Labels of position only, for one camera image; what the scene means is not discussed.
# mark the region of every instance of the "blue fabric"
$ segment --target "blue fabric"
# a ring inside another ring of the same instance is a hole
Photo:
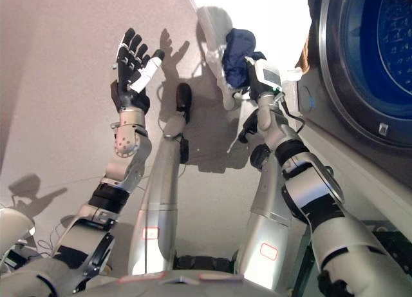
[[[226,36],[227,46],[222,64],[226,81],[234,88],[249,85],[245,57],[254,60],[266,59],[263,53],[255,52],[256,39],[251,31],[233,28]]]

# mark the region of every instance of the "robotic hand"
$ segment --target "robotic hand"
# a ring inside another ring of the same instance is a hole
[[[117,53],[118,79],[111,97],[120,121],[112,124],[115,152],[88,203],[57,242],[51,258],[35,260],[1,279],[1,296],[65,296],[82,290],[104,268],[114,244],[110,230],[144,173],[151,151],[144,116],[150,107],[145,87],[162,63],[157,50],[150,58],[142,38],[129,29]]]

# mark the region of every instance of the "wire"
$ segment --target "wire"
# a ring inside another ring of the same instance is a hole
[[[59,234],[59,232],[57,231],[57,228],[60,226],[60,225],[62,225],[61,224],[61,222],[59,222],[52,230],[51,230],[51,232],[50,232],[50,234],[49,234],[49,241],[47,242],[46,240],[39,240],[39,241],[37,241],[37,245],[39,246],[39,247],[41,247],[42,249],[45,249],[45,250],[47,250],[47,251],[53,251],[53,249],[54,249],[54,244],[53,244],[53,241],[52,241],[52,235],[53,235],[53,232],[55,232],[56,233],[56,235],[60,238],[60,234]]]
[[[284,98],[281,99],[281,104],[283,107],[283,110],[285,111],[285,113],[288,115],[288,117],[291,117],[292,119],[295,119],[296,121],[299,121],[300,123],[302,123],[302,125],[300,126],[300,128],[296,131],[296,133],[299,134],[299,132],[303,129],[304,125],[305,125],[305,121],[302,118],[299,117],[295,117],[294,115],[291,115],[288,109],[288,105],[286,104],[286,101]]]

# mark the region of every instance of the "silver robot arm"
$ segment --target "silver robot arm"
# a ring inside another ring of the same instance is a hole
[[[111,84],[111,97],[120,121],[112,124],[115,152],[106,174],[88,203],[71,221],[51,258],[35,260],[1,279],[1,296],[66,296],[85,288],[107,263],[114,244],[111,229],[144,174],[151,151],[145,130],[150,106],[145,86],[160,66],[164,53],[157,50],[143,57],[147,46],[129,29],[118,47],[113,69],[118,79]]]
[[[412,296],[411,278],[365,225],[345,210],[332,172],[288,125],[279,109],[279,103],[285,106],[285,102],[278,75],[266,60],[249,61],[251,97],[259,106],[257,132],[265,139],[250,161],[261,169],[271,154],[276,156],[285,178],[282,196],[292,214],[311,229],[321,292],[325,296]]]

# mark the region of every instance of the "robot finger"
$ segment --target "robot finger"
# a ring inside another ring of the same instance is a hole
[[[123,39],[120,42],[118,48],[117,48],[117,59],[120,53],[120,49],[121,48],[125,48],[126,50],[129,50],[129,45],[130,45],[130,41],[132,40],[132,38],[135,36],[135,30],[130,28],[126,31],[126,33],[123,35]]]
[[[136,50],[137,46],[142,42],[142,38],[140,35],[136,34],[131,43],[129,48],[129,67],[132,71],[137,70],[140,68],[140,60],[136,59]]]
[[[144,58],[142,59],[142,67],[146,67],[147,63],[150,60],[150,56],[149,55],[145,55]]]
[[[142,46],[140,46],[139,50],[137,50],[137,53],[136,53],[136,59],[139,61],[142,61],[143,54],[145,54],[146,51],[147,51],[146,44],[143,44]]]
[[[118,80],[122,82],[127,79],[127,75],[130,72],[128,62],[129,62],[129,51],[125,47],[120,47],[117,56],[117,72]]]
[[[133,54],[133,57],[136,56],[137,46],[142,42],[142,37],[139,34],[136,34],[131,40],[129,51]]]

